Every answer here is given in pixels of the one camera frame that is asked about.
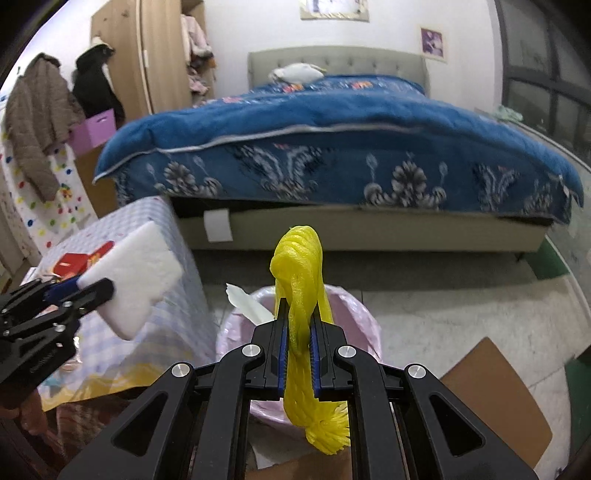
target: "black jacket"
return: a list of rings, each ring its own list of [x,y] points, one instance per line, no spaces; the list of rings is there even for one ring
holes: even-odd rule
[[[76,60],[77,74],[72,93],[84,109],[87,118],[111,108],[117,125],[125,121],[125,111],[103,73],[102,66],[115,51],[108,45],[96,45]]]

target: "human hand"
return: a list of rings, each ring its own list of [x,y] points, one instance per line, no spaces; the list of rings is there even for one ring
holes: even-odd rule
[[[21,426],[31,435],[41,435],[47,431],[47,417],[41,408],[41,397],[35,390],[22,402],[19,408],[8,410],[0,407],[0,419],[13,420],[21,417]]]

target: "purple box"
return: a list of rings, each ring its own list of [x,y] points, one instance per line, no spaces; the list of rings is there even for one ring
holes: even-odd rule
[[[117,128],[113,109],[87,118],[85,122],[72,130],[69,144],[76,156],[92,150],[110,139]]]

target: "wall picture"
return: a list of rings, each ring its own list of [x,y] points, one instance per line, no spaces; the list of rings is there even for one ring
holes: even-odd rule
[[[300,0],[300,17],[369,22],[367,3],[368,0]]]
[[[421,27],[421,42],[423,55],[430,59],[446,61],[443,33],[430,28]]]

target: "checkered tablecloth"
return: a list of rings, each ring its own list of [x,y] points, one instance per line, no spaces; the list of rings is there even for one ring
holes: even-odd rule
[[[109,240],[117,243],[150,220],[160,227],[168,247],[183,265],[182,279],[154,306],[134,340],[118,338],[96,313],[85,316],[78,331],[82,364],[72,372],[58,370],[39,387],[44,410],[150,385],[178,361],[195,366],[215,361],[217,330],[199,272],[163,199],[138,200],[90,225],[52,248],[38,272],[51,271],[67,252],[89,254]]]

